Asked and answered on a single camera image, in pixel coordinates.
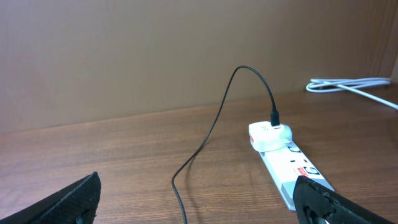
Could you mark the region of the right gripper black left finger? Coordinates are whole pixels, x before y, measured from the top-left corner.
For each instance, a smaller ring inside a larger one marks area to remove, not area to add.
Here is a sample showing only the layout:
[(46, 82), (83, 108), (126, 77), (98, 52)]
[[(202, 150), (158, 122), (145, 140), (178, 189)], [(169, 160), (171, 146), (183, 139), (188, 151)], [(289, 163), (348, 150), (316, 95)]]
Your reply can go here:
[(97, 172), (1, 220), (1, 224), (93, 224), (100, 202)]

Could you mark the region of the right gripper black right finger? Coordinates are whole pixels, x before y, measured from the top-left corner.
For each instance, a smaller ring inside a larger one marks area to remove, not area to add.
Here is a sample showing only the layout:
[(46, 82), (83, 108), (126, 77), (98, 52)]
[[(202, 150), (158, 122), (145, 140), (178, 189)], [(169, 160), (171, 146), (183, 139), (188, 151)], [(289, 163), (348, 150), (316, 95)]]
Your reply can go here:
[(293, 201), (300, 224), (394, 224), (302, 175)]

